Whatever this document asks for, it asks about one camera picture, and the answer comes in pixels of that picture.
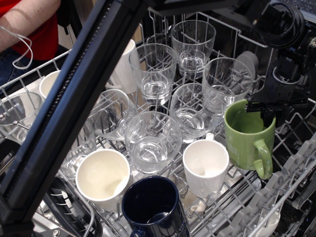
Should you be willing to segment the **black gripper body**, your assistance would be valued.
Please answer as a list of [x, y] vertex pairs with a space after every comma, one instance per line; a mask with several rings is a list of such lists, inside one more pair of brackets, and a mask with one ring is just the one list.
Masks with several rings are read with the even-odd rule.
[[300, 81], [312, 69], [310, 56], [285, 55], [269, 64], [263, 87], [247, 98], [247, 112], [281, 111], [307, 106], [308, 93]]

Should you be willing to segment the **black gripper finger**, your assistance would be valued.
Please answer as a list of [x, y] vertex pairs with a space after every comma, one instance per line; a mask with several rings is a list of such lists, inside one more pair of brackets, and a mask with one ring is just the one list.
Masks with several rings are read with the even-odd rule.
[[292, 110], [293, 110], [292, 105], [282, 105], [282, 106], [276, 107], [276, 109], [275, 109], [276, 127], [280, 127], [285, 123], [285, 120], [290, 115]]
[[276, 112], [270, 108], [265, 108], [261, 111], [261, 119], [263, 120], [264, 127], [269, 127], [273, 120], [276, 118]]

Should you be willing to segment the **person forearm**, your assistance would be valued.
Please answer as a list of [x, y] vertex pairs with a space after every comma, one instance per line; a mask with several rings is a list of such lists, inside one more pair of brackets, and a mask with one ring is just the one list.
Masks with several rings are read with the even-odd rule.
[[0, 50], [4, 51], [19, 40], [10, 33], [29, 36], [52, 17], [61, 2], [59, 0], [22, 0], [0, 18]]

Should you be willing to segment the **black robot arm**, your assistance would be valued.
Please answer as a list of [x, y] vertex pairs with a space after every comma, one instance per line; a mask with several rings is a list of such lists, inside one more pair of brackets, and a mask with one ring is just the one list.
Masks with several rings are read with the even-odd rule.
[[268, 0], [100, 0], [0, 186], [1, 236], [31, 235], [32, 217], [148, 9], [161, 16], [226, 8], [256, 29], [292, 34]]

